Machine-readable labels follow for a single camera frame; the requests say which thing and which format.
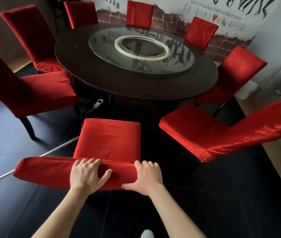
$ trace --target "finger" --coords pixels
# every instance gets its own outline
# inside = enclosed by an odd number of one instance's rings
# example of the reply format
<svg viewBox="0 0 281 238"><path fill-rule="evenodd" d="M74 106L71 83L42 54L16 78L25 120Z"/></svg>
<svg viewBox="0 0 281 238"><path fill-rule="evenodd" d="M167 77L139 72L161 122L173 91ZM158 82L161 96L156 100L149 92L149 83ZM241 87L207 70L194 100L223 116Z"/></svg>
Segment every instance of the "finger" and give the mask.
<svg viewBox="0 0 281 238"><path fill-rule="evenodd" d="M97 160L93 163L93 166L98 168L101 163L103 163L103 161L102 161L101 159L97 159Z"/></svg>
<svg viewBox="0 0 281 238"><path fill-rule="evenodd" d="M134 190L135 183L122 184L122 188L125 190Z"/></svg>
<svg viewBox="0 0 281 238"><path fill-rule="evenodd" d="M139 168L142 166L141 163L140 163L138 160L136 160L136 161L134 162L134 165L135 165L135 168L136 168L137 171L138 171Z"/></svg>
<svg viewBox="0 0 281 238"><path fill-rule="evenodd" d="M111 177L111 174L112 174L112 170L111 169L108 169L105 174L99 179L99 185L100 187L102 187L105 182Z"/></svg>
<svg viewBox="0 0 281 238"><path fill-rule="evenodd" d="M95 161L95 159L94 158L91 158L91 159L89 159L89 164L93 164L94 163L94 161Z"/></svg>
<svg viewBox="0 0 281 238"><path fill-rule="evenodd" d="M81 160L80 164L85 164L88 161L87 158L84 158L83 160Z"/></svg>
<svg viewBox="0 0 281 238"><path fill-rule="evenodd" d="M72 167L77 166L80 162L81 162L81 160L75 160Z"/></svg>
<svg viewBox="0 0 281 238"><path fill-rule="evenodd" d="M147 162L146 160L144 160L144 161L142 162L142 165L143 165L143 166L148 166L148 162Z"/></svg>

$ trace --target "chair back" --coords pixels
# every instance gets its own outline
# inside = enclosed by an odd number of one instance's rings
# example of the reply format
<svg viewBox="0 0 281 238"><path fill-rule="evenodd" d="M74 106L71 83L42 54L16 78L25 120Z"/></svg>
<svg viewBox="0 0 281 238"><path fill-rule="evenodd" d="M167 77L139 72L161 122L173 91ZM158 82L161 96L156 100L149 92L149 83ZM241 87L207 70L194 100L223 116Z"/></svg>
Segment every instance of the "chair back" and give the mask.
<svg viewBox="0 0 281 238"><path fill-rule="evenodd" d="M0 58L0 101L11 109L23 102L26 93L27 87L23 81Z"/></svg>
<svg viewBox="0 0 281 238"><path fill-rule="evenodd" d="M91 24L98 24L94 2L65 1L72 29Z"/></svg>
<svg viewBox="0 0 281 238"><path fill-rule="evenodd" d="M225 85L223 89L233 96L266 65L267 62L237 46L218 67L219 76L225 76L225 83L221 85Z"/></svg>
<svg viewBox="0 0 281 238"><path fill-rule="evenodd" d="M55 57L55 39L48 24L35 5L16 8L0 15L36 64Z"/></svg>
<svg viewBox="0 0 281 238"><path fill-rule="evenodd" d="M234 146L246 148L281 138L281 100L247 116L230 128Z"/></svg>
<svg viewBox="0 0 281 238"><path fill-rule="evenodd" d="M217 29L218 25L194 17L185 34L185 40L204 51Z"/></svg>
<svg viewBox="0 0 281 238"><path fill-rule="evenodd" d="M126 24L150 28L153 8L147 3L127 1Z"/></svg>

